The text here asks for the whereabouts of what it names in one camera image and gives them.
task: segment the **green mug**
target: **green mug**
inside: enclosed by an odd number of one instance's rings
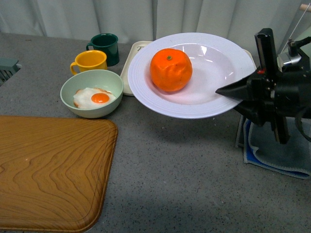
[[[89,50],[89,46],[95,50],[103,51],[107,55],[108,67],[119,63],[118,37],[116,35],[110,33],[96,35],[87,44],[86,50]]]

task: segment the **green bowl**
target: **green bowl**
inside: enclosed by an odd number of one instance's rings
[[[87,87],[96,87],[110,91],[116,99],[108,105],[99,108],[77,108],[73,104],[73,96],[77,90]],[[68,79],[60,90],[60,98],[73,113],[85,118],[99,118],[111,113],[117,108],[123,96],[123,88],[123,81],[118,74],[105,69],[94,69],[78,73]]]

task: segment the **yellow mug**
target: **yellow mug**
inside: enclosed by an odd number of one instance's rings
[[[84,51],[78,54],[70,65],[71,72],[76,75],[74,66],[78,66],[80,72],[90,69],[107,69],[107,55],[99,50]]]

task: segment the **table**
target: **table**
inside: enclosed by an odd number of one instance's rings
[[[22,65],[0,87],[0,114],[77,117],[59,92],[86,44],[0,33],[0,57]],[[120,62],[109,70],[121,74],[131,46],[119,44]],[[177,119],[123,96],[105,118],[119,137],[103,211],[88,232],[311,231],[310,181],[244,164],[236,111]]]

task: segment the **tray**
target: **tray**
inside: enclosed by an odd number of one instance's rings
[[[27,116],[0,116],[0,125],[0,229],[91,228],[104,203],[116,125]]]
[[[133,96],[133,92],[131,91],[130,86],[128,84],[127,71],[128,71],[130,63],[133,60],[134,56],[141,49],[143,49],[145,46],[147,46],[150,43],[151,43],[151,41],[138,41],[138,42],[136,42],[136,43],[134,43],[132,45],[132,48],[131,48],[130,53],[129,53],[127,59],[126,59],[126,62],[124,64],[124,67],[123,67],[123,70],[122,70],[122,73],[121,73],[121,78],[122,78],[123,83],[124,83],[123,94],[128,95],[128,96]]]

